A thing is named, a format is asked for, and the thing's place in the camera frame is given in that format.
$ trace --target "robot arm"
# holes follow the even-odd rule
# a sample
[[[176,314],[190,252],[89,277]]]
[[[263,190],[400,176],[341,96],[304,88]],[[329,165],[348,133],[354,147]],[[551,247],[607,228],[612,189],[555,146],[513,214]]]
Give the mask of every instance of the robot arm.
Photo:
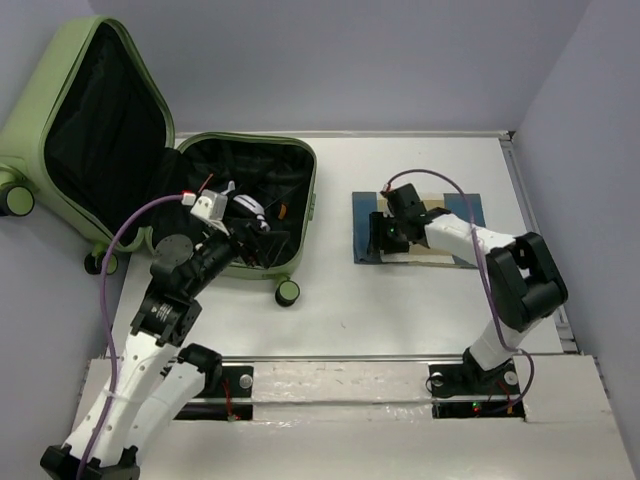
[[[156,247],[153,278],[119,359],[115,391],[108,381],[64,444],[47,449],[40,464],[54,479],[136,480],[149,443],[187,401],[220,379],[220,355],[190,345],[154,391],[202,310],[196,296],[236,258],[269,267],[288,233],[261,231],[259,219],[226,220],[222,194],[205,190],[190,203],[191,213],[211,227],[209,235],[195,246],[184,235],[172,235]],[[92,438],[95,429],[99,434]],[[87,450],[89,461],[78,476]]]
[[[390,216],[372,213],[370,250],[407,252],[409,244],[442,249],[477,265],[471,226],[446,209],[427,210],[413,185],[384,192]],[[493,322],[463,354],[462,377],[492,382],[526,335],[568,297],[567,289],[540,235],[514,237],[476,227],[487,266],[491,296],[500,317],[505,349]]]

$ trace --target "suitcase wheel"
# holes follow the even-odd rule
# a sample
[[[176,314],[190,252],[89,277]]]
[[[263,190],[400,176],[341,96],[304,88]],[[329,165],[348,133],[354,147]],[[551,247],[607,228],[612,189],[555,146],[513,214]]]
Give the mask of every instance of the suitcase wheel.
[[[281,307],[290,307],[300,297],[300,287],[293,280],[287,279],[276,289],[276,302]]]
[[[84,257],[84,269],[89,275],[99,275],[102,270],[102,261],[104,260],[106,252],[100,252],[97,255],[91,252]],[[109,266],[107,268],[107,275],[113,275],[118,269],[118,257],[111,255],[109,260]]]
[[[0,189],[0,216],[24,217],[36,204],[33,193],[24,185],[10,183]]]

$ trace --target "suitcase lid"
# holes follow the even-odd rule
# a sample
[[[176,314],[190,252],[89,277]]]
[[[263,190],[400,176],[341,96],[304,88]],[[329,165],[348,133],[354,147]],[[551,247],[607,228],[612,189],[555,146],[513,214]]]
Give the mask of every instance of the suitcase lid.
[[[77,59],[48,123],[44,162],[61,195],[110,238],[158,196],[155,177],[169,168],[159,164],[174,144],[173,119],[120,22],[97,16],[70,24],[59,34],[69,36]],[[77,32],[84,35],[79,50]],[[137,248],[149,221],[141,217],[121,247]]]

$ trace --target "open suitcase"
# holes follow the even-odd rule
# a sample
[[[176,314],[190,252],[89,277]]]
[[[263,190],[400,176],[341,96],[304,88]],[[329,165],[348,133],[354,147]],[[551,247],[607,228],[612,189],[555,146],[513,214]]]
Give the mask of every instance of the open suitcase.
[[[295,302],[300,291],[290,275],[315,202],[311,148],[231,133],[203,133],[173,147],[171,113],[124,26],[108,17],[74,19],[54,36],[0,133],[0,214],[28,214],[33,192],[95,244],[85,268],[98,273],[113,234],[143,204],[207,180],[214,191],[234,181],[266,207],[271,228],[290,237],[270,268],[234,264],[227,272],[275,279],[278,303]],[[153,249],[175,233],[197,241],[203,224],[185,207],[165,204],[141,217],[118,250]]]

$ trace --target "striped cloth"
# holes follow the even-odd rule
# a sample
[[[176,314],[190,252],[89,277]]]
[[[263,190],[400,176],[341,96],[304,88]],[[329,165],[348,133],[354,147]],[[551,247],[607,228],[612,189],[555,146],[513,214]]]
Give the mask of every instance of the striped cloth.
[[[486,227],[482,201],[477,193],[466,194],[471,202],[476,224]],[[420,198],[427,210],[443,207],[455,213],[463,220],[469,221],[467,206],[457,193],[421,194]],[[411,245],[408,253],[392,255],[369,255],[369,214],[371,212],[387,212],[387,201],[377,192],[353,192],[353,261],[361,265],[379,265],[381,263],[411,263],[419,265],[473,268],[473,265],[443,250]]]

